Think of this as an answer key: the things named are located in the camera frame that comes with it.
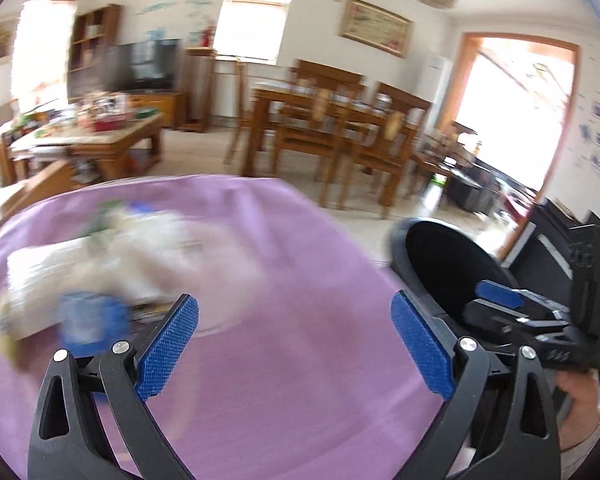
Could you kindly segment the right bare hand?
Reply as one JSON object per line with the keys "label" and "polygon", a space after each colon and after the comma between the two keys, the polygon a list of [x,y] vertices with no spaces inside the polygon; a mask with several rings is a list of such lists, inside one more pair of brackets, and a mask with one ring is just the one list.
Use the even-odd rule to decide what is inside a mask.
{"label": "right bare hand", "polygon": [[559,427],[560,449],[565,452],[591,437],[600,422],[600,378],[592,368],[582,373],[558,370],[556,386],[572,400],[568,415]]}

